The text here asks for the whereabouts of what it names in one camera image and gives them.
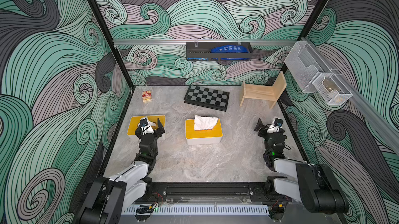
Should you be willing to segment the yellow bamboo lid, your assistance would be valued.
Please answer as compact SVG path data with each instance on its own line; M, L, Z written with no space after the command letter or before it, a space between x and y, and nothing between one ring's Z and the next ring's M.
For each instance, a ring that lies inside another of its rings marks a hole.
M214 138L214 137L222 137L222 127L220 120L218 120L217 124L213 127L213 129L208 130L194 130L194 119L185 121L185 131L186 131L186 139L196 139L196 138Z
M157 124L157 119L160 119L161 123L163 126L165 126L165 122L166 122L166 116L165 115L160 115L160 116L134 116L131 117L129 126L128 126L128 130L127 130L127 135L131 135L133 132L135 132L135 130L138 127L138 124L140 122L140 119L143 117L147 117L151 122L154 122ZM158 129L158 125L153 127L154 130Z

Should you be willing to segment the clear plastic wall bin small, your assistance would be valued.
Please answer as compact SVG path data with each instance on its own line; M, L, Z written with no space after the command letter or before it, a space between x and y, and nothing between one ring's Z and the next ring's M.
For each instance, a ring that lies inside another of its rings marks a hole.
M353 96L339 78L331 72L319 73L312 84L330 106L341 106Z

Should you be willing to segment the aluminium wall rail back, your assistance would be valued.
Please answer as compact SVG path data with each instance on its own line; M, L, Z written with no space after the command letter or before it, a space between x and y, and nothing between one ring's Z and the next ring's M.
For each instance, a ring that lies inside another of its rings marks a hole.
M186 45L187 42L234 42L241 44L242 42L249 42L255 46L290 46L294 45L296 41L290 40L185 40L185 39L114 39L114 45Z

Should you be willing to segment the aluminium wall rail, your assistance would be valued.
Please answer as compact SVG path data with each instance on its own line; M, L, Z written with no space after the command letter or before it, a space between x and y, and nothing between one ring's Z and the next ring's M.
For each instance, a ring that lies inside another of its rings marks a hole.
M379 112L348 82L342 73L340 73L318 50L318 48L308 39L301 38L302 41L307 42L311 49L316 53L316 62L321 66L323 72L331 73L338 80L338 84L344 87L345 91L352 94L349 100L355 105L358 111L366 118L367 123L376 131L384 143L394 153L399 153L399 131L392 127L386 119L383 118Z
M290 46L294 45L296 41L290 40L185 40L185 39L114 39L114 45L186 45L187 42L234 42L241 44L242 42L249 42L255 46Z

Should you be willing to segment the clear plastic wall bin large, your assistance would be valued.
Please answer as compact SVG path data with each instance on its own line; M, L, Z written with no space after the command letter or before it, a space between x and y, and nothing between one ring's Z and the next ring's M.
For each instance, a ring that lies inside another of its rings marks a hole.
M288 54L285 65L305 94L316 92L313 81L322 72L314 48L309 42L296 42Z

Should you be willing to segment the blue object in basket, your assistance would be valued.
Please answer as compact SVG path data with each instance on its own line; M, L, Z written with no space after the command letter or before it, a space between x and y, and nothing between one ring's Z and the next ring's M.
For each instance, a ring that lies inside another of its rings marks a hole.
M248 53L248 49L242 45L223 45L211 49L212 53Z

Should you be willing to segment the small red card box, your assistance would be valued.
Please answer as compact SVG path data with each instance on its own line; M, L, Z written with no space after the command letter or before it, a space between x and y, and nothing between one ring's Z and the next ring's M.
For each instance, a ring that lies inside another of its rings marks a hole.
M142 92L142 101L143 102L152 101L152 92L151 91L143 91Z

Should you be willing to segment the small wooden chair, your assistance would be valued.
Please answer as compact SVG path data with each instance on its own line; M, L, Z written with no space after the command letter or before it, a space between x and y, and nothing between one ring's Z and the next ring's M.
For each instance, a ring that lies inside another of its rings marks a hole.
M245 81L243 81L242 90L240 92L240 107L243 105L245 99L257 99L268 101L269 108L272 109L286 87L287 82L282 71L279 72L272 86L246 84Z

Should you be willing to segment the black wall shelf basket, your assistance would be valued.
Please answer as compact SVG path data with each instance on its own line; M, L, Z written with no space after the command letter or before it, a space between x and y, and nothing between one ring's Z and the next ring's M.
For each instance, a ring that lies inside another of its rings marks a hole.
M242 45L248 49L248 53L212 53L211 49L223 45ZM253 55L253 49L249 42L236 44L234 42L187 42L187 60L201 61L249 61Z

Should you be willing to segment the black chessboard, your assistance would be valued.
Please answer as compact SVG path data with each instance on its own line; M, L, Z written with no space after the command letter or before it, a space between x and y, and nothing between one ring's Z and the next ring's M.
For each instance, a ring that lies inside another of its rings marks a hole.
M226 112L229 96L229 92L190 85L184 97L184 103Z

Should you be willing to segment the orange tissue pack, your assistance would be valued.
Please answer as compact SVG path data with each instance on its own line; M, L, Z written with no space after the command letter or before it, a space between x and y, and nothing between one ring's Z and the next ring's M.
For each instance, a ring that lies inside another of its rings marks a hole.
M147 117L143 117L140 119L140 125L150 125L150 126L156 126L156 123L151 122Z
M212 130L218 123L219 119L216 117L202 117L195 115L194 130Z

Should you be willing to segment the aluminium wall rail right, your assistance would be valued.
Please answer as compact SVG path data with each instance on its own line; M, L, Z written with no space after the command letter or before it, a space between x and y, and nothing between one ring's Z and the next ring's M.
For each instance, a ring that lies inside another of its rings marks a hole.
M338 80L338 84L344 87L345 91L352 94L349 100L355 105L358 111L366 118L367 123L376 131L384 143L394 153L399 153L399 131L392 127L386 119L383 118L379 112L348 82L342 73L340 73L318 50L318 48L308 39L301 38L302 41L307 42L311 49L316 53L316 62L321 66L323 72L331 73Z

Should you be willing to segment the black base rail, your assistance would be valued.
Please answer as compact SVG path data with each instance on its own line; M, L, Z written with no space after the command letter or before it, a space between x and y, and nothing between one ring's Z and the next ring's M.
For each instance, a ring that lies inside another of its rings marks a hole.
M173 197L238 197L260 196L272 199L278 190L274 183L283 182L283 177L270 177L266 182L152 182L145 178L144 193L140 201L148 201L153 194L163 198Z

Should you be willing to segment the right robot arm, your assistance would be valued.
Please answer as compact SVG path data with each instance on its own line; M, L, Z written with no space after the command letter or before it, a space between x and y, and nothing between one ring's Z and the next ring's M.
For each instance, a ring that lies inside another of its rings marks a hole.
M300 202L311 213L343 214L349 203L331 168L326 164L312 164L287 158L284 150L287 136L284 121L274 118L271 124L258 119L254 131L264 140L263 159L267 168L282 174L269 177L266 191Z

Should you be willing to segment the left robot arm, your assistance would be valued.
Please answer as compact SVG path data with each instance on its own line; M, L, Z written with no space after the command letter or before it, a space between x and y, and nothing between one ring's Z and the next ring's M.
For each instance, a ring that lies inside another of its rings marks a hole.
M145 196L152 179L148 175L156 164L158 139L165 134L160 119L141 118L135 135L139 152L132 164L111 176L100 176L91 185L74 224L117 224L122 212Z

